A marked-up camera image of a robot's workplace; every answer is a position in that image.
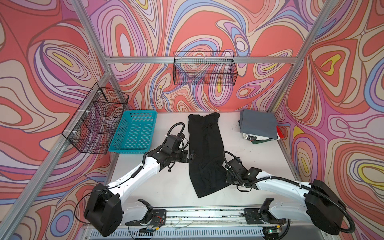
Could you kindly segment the black t shirt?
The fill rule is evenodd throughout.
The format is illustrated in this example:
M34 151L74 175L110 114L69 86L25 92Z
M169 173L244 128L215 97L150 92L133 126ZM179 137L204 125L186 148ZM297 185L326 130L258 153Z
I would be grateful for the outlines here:
M225 149L219 118L219 113L189 115L189 150L194 154L194 159L189 164L189 174L198 198L229 186L226 182L227 171L223 167Z

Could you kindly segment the teal plastic basket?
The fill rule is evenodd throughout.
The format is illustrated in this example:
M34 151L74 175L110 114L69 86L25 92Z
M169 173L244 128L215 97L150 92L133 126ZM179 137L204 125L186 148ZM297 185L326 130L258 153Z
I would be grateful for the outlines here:
M152 110L125 111L111 141L109 151L138 155L149 151L158 113Z

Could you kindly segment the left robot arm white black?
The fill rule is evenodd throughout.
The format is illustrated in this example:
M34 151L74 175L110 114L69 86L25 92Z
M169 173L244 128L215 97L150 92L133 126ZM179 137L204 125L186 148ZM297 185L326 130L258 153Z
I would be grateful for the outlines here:
M103 237L111 235L121 224L137 224L159 228L164 218L154 213L147 201L139 199L126 203L129 196L144 182L175 163L189 163L189 152L183 133L185 124L174 124L165 140L157 148L144 153L139 165L118 180L108 185L98 184L86 195L84 224L93 226Z

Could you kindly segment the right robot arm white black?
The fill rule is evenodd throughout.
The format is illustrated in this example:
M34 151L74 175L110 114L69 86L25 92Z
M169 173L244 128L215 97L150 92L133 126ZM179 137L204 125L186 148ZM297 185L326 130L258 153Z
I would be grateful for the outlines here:
M345 203L323 181L293 181L258 168L246 169L239 157L228 151L223 152L223 157L226 156L232 157L230 161L224 159L226 181L238 191L267 191L290 199L282 203L267 198L259 209L261 217L311 222L322 232L334 236L355 232L356 224Z

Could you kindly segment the white folded t shirt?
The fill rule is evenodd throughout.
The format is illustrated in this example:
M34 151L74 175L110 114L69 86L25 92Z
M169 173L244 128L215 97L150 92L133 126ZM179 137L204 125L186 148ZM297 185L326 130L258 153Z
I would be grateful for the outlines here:
M264 136L258 136L258 135L252 135L252 134L246 134L243 133L243 138L250 141L271 141L274 140L274 138L264 137Z

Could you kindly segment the red folded t shirt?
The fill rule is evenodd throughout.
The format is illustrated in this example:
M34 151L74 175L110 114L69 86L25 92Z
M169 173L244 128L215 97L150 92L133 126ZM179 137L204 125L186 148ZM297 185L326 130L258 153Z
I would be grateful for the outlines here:
M283 139L284 138L284 134L282 132L282 130L280 129L279 126L277 126L277 134L278 134L278 139Z

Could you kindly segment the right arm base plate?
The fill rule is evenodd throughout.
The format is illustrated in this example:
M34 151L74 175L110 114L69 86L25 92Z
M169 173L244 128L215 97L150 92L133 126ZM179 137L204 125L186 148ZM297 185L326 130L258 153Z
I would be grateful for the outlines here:
M269 210L261 210L259 208L244 209L241 216L246 219L248 225L284 225L287 223L286 219L277 219L269 212Z

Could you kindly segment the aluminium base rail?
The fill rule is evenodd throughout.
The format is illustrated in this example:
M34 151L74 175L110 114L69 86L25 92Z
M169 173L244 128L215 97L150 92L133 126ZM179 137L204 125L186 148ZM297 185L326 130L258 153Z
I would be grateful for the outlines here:
M246 206L165 208L165 222L153 233L121 224L108 240L264 240L282 235L286 225L247 218Z

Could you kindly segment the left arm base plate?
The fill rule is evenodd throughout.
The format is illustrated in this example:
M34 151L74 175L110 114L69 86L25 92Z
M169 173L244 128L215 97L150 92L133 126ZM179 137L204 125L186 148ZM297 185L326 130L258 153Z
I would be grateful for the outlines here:
M126 226L155 226L161 227L166 223L167 210L154 209L148 210L143 219L126 222Z

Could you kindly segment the aluminium frame crossbar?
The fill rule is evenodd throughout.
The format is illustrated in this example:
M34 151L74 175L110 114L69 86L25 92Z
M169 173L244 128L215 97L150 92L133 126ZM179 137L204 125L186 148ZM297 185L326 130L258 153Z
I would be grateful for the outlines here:
M105 57L108 64L171 64L176 59L215 61L215 60L234 60L235 64L296 64L298 58L295 57Z

